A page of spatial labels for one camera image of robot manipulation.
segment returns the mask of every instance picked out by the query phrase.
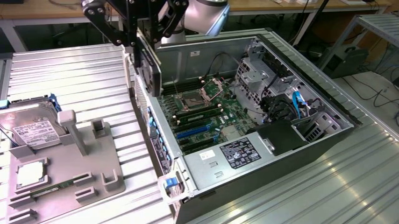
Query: hard drive label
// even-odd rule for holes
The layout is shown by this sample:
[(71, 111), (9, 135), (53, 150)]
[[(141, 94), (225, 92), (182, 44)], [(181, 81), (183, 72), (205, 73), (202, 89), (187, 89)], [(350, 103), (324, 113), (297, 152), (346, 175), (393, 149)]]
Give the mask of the hard drive label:
[(31, 147), (59, 140), (58, 132), (49, 120), (13, 129)]
[(234, 169), (238, 169), (261, 159), (261, 155), (256, 150), (249, 138), (244, 138), (225, 146), (221, 146), (221, 150), (232, 168)]

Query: metal slotted table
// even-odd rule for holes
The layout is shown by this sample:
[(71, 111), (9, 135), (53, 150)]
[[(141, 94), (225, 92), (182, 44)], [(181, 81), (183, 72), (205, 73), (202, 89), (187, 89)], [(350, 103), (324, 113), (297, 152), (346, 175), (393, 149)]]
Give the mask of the metal slotted table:
[[(364, 126), (320, 159), (241, 197), (191, 223), (394, 223), (399, 220), (398, 135), (296, 49), (265, 29), (222, 36), (262, 33), (308, 72)], [(190, 40), (205, 38), (193, 36)], [(62, 107), (75, 109), (79, 126), (95, 118), (111, 123), (127, 190), (51, 220), (54, 223), (173, 223), (157, 187), (157, 175), (125, 85), (121, 48), (98, 45), (15, 54), (9, 98), (58, 95)], [(2, 141), (0, 214), (5, 217), (9, 141)]]
[(353, 18), (348, 28), (329, 51), (329, 54), (326, 54), (321, 59), (320, 67), (322, 70), (328, 66), (337, 49), (342, 46), (357, 25), (364, 26), (366, 30), (374, 32), (382, 39), (399, 48), (399, 14), (358, 15)]

